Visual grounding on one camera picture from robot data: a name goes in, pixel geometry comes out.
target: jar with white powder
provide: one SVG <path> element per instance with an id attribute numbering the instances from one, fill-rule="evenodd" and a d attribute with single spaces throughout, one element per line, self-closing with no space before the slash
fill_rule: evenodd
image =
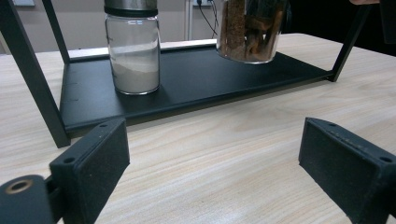
<path id="1" fill-rule="evenodd" d="M 114 86 L 146 94 L 160 86 L 156 0 L 105 0 L 106 33 Z"/>

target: white wall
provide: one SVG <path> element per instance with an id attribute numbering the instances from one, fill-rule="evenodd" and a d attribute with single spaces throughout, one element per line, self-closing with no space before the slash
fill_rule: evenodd
<path id="1" fill-rule="evenodd" d="M 189 24 L 191 39 L 212 37 L 201 11 L 198 7 L 189 7 L 189 2 L 192 0 L 158 0 L 162 42 L 187 40 Z M 52 4 L 68 49 L 106 46 L 104 0 L 52 0 Z M 220 16 L 220 0 L 216 0 L 216 4 Z M 189 8 L 192 9 L 191 22 L 187 21 Z M 35 52 L 58 50 L 41 0 L 35 0 L 35 7 L 17 7 L 17 10 Z M 213 25 L 212 8 L 204 7 L 203 12 Z"/>

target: white powder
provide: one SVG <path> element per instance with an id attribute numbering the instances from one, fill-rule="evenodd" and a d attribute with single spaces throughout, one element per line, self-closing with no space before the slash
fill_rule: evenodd
<path id="1" fill-rule="evenodd" d="M 160 85 L 158 57 L 122 55 L 112 61 L 112 68 L 114 85 L 124 93 L 143 94 Z"/>

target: jar lid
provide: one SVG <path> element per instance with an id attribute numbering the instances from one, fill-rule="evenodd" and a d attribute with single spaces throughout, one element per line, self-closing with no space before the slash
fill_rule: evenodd
<path id="1" fill-rule="evenodd" d="M 105 0 L 105 13 L 120 17 L 158 15 L 157 0 Z"/>

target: silver jar lid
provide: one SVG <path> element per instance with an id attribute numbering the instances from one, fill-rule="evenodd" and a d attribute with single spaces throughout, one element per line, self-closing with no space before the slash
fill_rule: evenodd
<path id="1" fill-rule="evenodd" d="M 157 10 L 157 0 L 105 0 L 105 7 L 124 10 Z"/>

